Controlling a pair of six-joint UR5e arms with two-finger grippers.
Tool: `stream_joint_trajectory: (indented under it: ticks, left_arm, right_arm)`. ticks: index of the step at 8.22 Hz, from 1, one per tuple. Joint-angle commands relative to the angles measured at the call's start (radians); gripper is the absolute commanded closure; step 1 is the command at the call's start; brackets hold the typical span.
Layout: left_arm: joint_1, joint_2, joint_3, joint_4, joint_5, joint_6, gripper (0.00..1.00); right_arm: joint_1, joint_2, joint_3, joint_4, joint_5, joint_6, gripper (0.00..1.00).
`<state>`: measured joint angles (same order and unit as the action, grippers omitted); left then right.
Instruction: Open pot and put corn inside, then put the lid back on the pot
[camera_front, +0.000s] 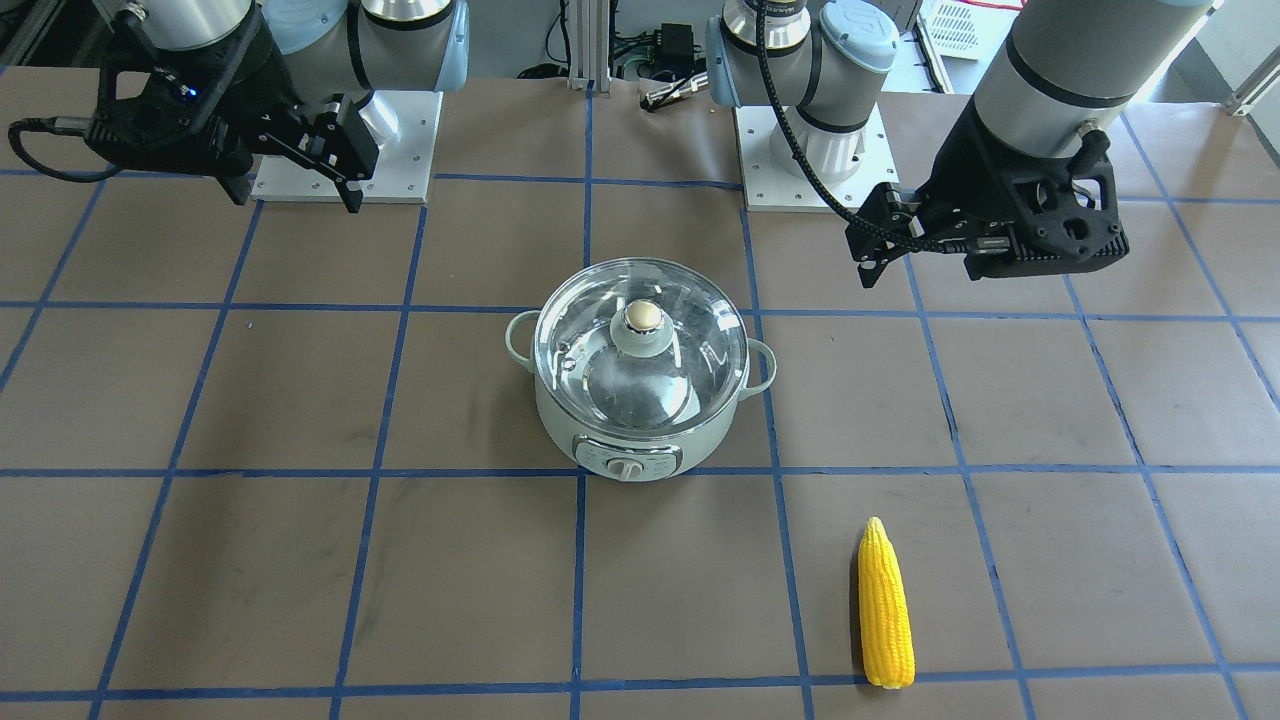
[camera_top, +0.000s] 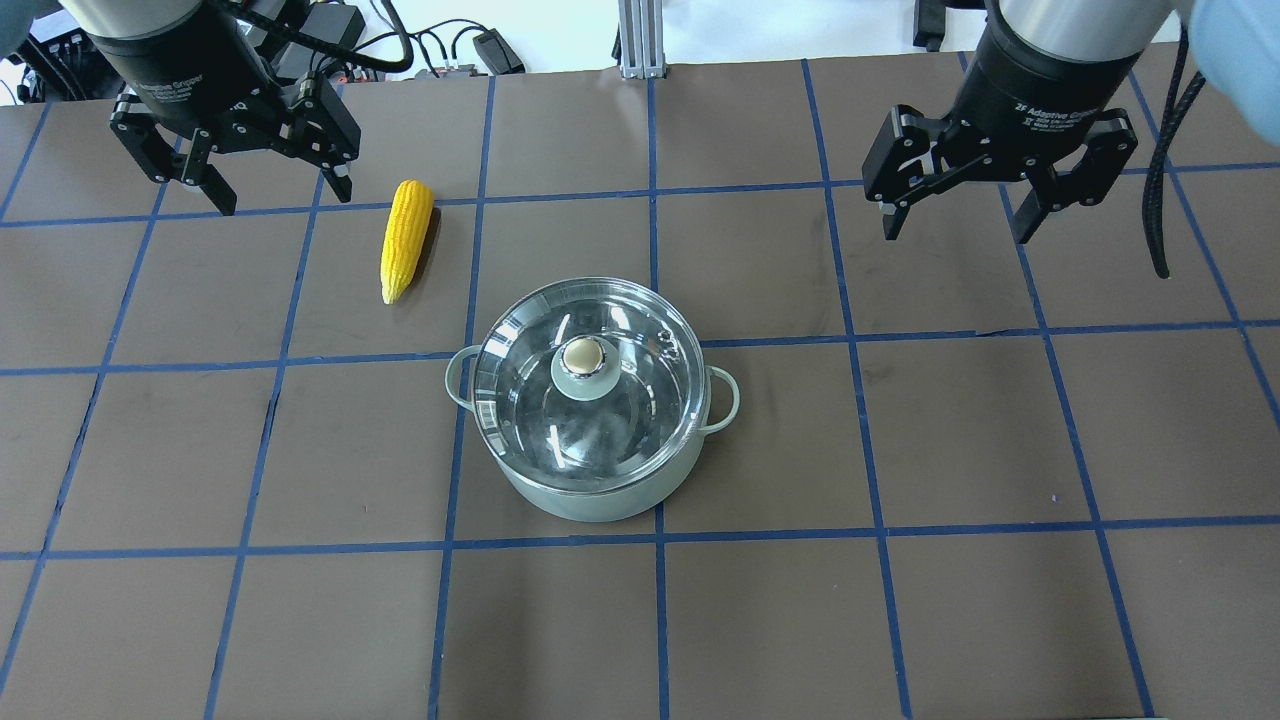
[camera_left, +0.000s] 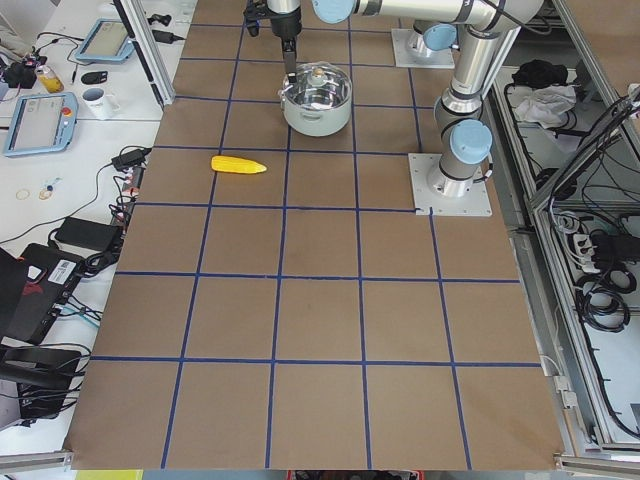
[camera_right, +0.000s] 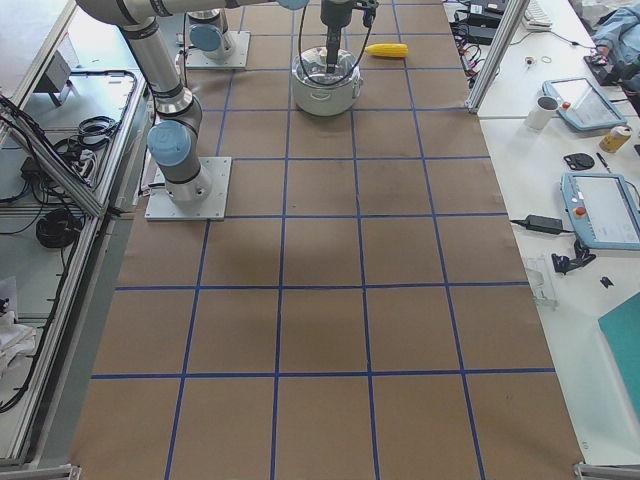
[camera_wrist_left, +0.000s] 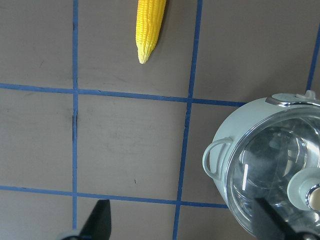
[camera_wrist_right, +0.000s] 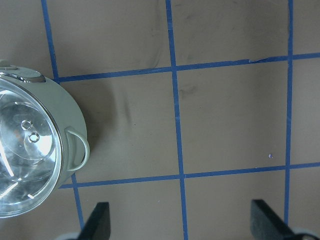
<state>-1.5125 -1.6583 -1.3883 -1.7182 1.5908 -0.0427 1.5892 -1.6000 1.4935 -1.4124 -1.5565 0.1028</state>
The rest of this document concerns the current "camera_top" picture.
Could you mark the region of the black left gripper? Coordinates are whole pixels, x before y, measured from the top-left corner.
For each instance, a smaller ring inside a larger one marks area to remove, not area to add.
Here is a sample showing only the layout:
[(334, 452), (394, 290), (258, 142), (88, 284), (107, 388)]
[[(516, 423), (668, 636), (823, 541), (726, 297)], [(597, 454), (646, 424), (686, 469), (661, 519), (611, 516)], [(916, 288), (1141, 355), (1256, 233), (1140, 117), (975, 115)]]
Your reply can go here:
[[(287, 92), (237, 28), (90, 37), (125, 81), (108, 126), (152, 182), (175, 181), (232, 217), (238, 197), (209, 160), (211, 136), (262, 133), (285, 136), (285, 155), (319, 168), (337, 200), (351, 201), (348, 165), (360, 155), (361, 129), (324, 74), (310, 72)], [(159, 126), (193, 136), (189, 149), (177, 150)]]

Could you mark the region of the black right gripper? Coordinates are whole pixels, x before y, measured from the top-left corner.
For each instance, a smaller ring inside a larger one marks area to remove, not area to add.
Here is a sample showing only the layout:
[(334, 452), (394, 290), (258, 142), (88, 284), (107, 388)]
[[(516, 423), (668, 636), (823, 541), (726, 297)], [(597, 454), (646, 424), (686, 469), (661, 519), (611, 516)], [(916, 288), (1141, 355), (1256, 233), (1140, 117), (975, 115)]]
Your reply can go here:
[[(1014, 182), (1030, 192), (1012, 217), (1028, 243), (1044, 219), (1103, 201), (1137, 149), (1126, 110), (1108, 109), (1138, 56), (1078, 61), (1041, 51), (1009, 26), (987, 26), (950, 111), (890, 109), (861, 165), (863, 188), (895, 241), (915, 202), (964, 181)], [(1084, 152), (1073, 168), (1052, 164)]]

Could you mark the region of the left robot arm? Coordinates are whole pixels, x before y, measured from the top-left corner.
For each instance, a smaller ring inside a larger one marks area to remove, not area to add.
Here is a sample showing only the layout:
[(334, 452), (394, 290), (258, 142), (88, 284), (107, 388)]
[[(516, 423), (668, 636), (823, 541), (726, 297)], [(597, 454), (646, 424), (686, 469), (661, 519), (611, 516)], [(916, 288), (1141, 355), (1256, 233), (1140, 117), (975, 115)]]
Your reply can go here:
[(241, 31), (228, 1), (69, 1), (95, 47), (124, 79), (111, 132), (154, 182), (202, 193), (223, 215), (236, 191), (215, 154), (270, 150), (316, 167), (342, 202), (361, 131), (330, 82), (285, 85)]

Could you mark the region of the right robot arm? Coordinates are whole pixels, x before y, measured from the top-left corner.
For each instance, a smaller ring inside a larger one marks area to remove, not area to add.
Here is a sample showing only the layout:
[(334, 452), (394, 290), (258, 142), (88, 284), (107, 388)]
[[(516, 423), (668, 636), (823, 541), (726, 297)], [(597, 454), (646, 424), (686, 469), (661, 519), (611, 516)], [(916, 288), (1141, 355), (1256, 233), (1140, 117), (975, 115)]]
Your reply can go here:
[(861, 167), (868, 200), (899, 237), (911, 206), (966, 182), (1030, 186), (1012, 223), (1103, 201), (1138, 138), (1114, 95), (1172, 13), (1167, 1), (988, 1), (986, 28), (940, 118), (899, 104)]

